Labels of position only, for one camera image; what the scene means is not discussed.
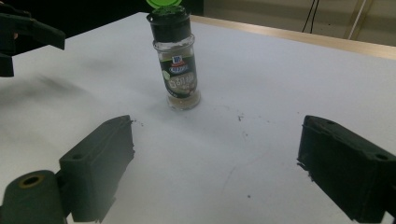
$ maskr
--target white table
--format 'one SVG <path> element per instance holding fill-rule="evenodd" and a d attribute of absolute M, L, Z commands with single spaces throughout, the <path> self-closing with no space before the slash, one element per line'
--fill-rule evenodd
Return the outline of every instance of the white table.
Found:
<path fill-rule="evenodd" d="M 14 57 L 0 80 L 1 193 L 129 114 L 135 158 L 104 223 L 352 223 L 296 165 L 301 125 L 332 119 L 395 154 L 396 61 L 194 22 L 202 101 L 176 112 L 145 17 Z"/>

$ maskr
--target spice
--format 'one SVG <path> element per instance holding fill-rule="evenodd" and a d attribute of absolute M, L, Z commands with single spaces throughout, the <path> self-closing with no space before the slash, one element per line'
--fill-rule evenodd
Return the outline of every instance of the spice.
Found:
<path fill-rule="evenodd" d="M 177 110 L 198 105 L 197 74 L 190 13 L 182 6 L 159 7 L 147 16 L 158 52 L 168 104 Z"/>

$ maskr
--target jar label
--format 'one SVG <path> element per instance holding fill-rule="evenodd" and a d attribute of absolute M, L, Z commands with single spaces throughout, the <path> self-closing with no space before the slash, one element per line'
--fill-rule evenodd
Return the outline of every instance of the jar label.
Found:
<path fill-rule="evenodd" d="M 169 94 L 176 98 L 187 98 L 197 88 L 194 56 L 173 56 L 171 60 L 160 62 L 163 81 Z"/>

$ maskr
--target green lid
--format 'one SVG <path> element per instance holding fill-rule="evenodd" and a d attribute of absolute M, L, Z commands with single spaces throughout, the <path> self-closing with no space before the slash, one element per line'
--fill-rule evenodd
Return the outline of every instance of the green lid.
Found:
<path fill-rule="evenodd" d="M 155 41 L 177 42 L 191 35 L 190 12 L 183 6 L 157 8 L 147 19 Z"/>
<path fill-rule="evenodd" d="M 147 0 L 148 4 L 154 8 L 167 7 L 167 6 L 178 6 L 181 0 Z"/>

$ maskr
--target screw hole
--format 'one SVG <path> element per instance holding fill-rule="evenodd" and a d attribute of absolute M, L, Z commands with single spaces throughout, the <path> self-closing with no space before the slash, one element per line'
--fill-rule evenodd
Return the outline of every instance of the screw hole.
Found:
<path fill-rule="evenodd" d="M 38 185 L 43 179 L 43 175 L 31 175 L 21 180 L 19 186 L 21 189 L 29 189 Z"/>
<path fill-rule="evenodd" d="M 82 155 L 81 154 L 76 154 L 72 158 L 73 158 L 73 160 L 79 160 L 79 159 L 82 158 Z"/>
<path fill-rule="evenodd" d="M 22 184 L 24 186 L 33 185 L 38 180 L 39 180 L 38 176 L 32 176 L 30 178 L 25 179 Z"/>
<path fill-rule="evenodd" d="M 387 161 L 388 160 L 388 157 L 387 156 L 384 156 L 384 155 L 381 155 L 381 154 L 376 154 L 375 155 L 378 159 L 380 159 L 381 161 Z"/>

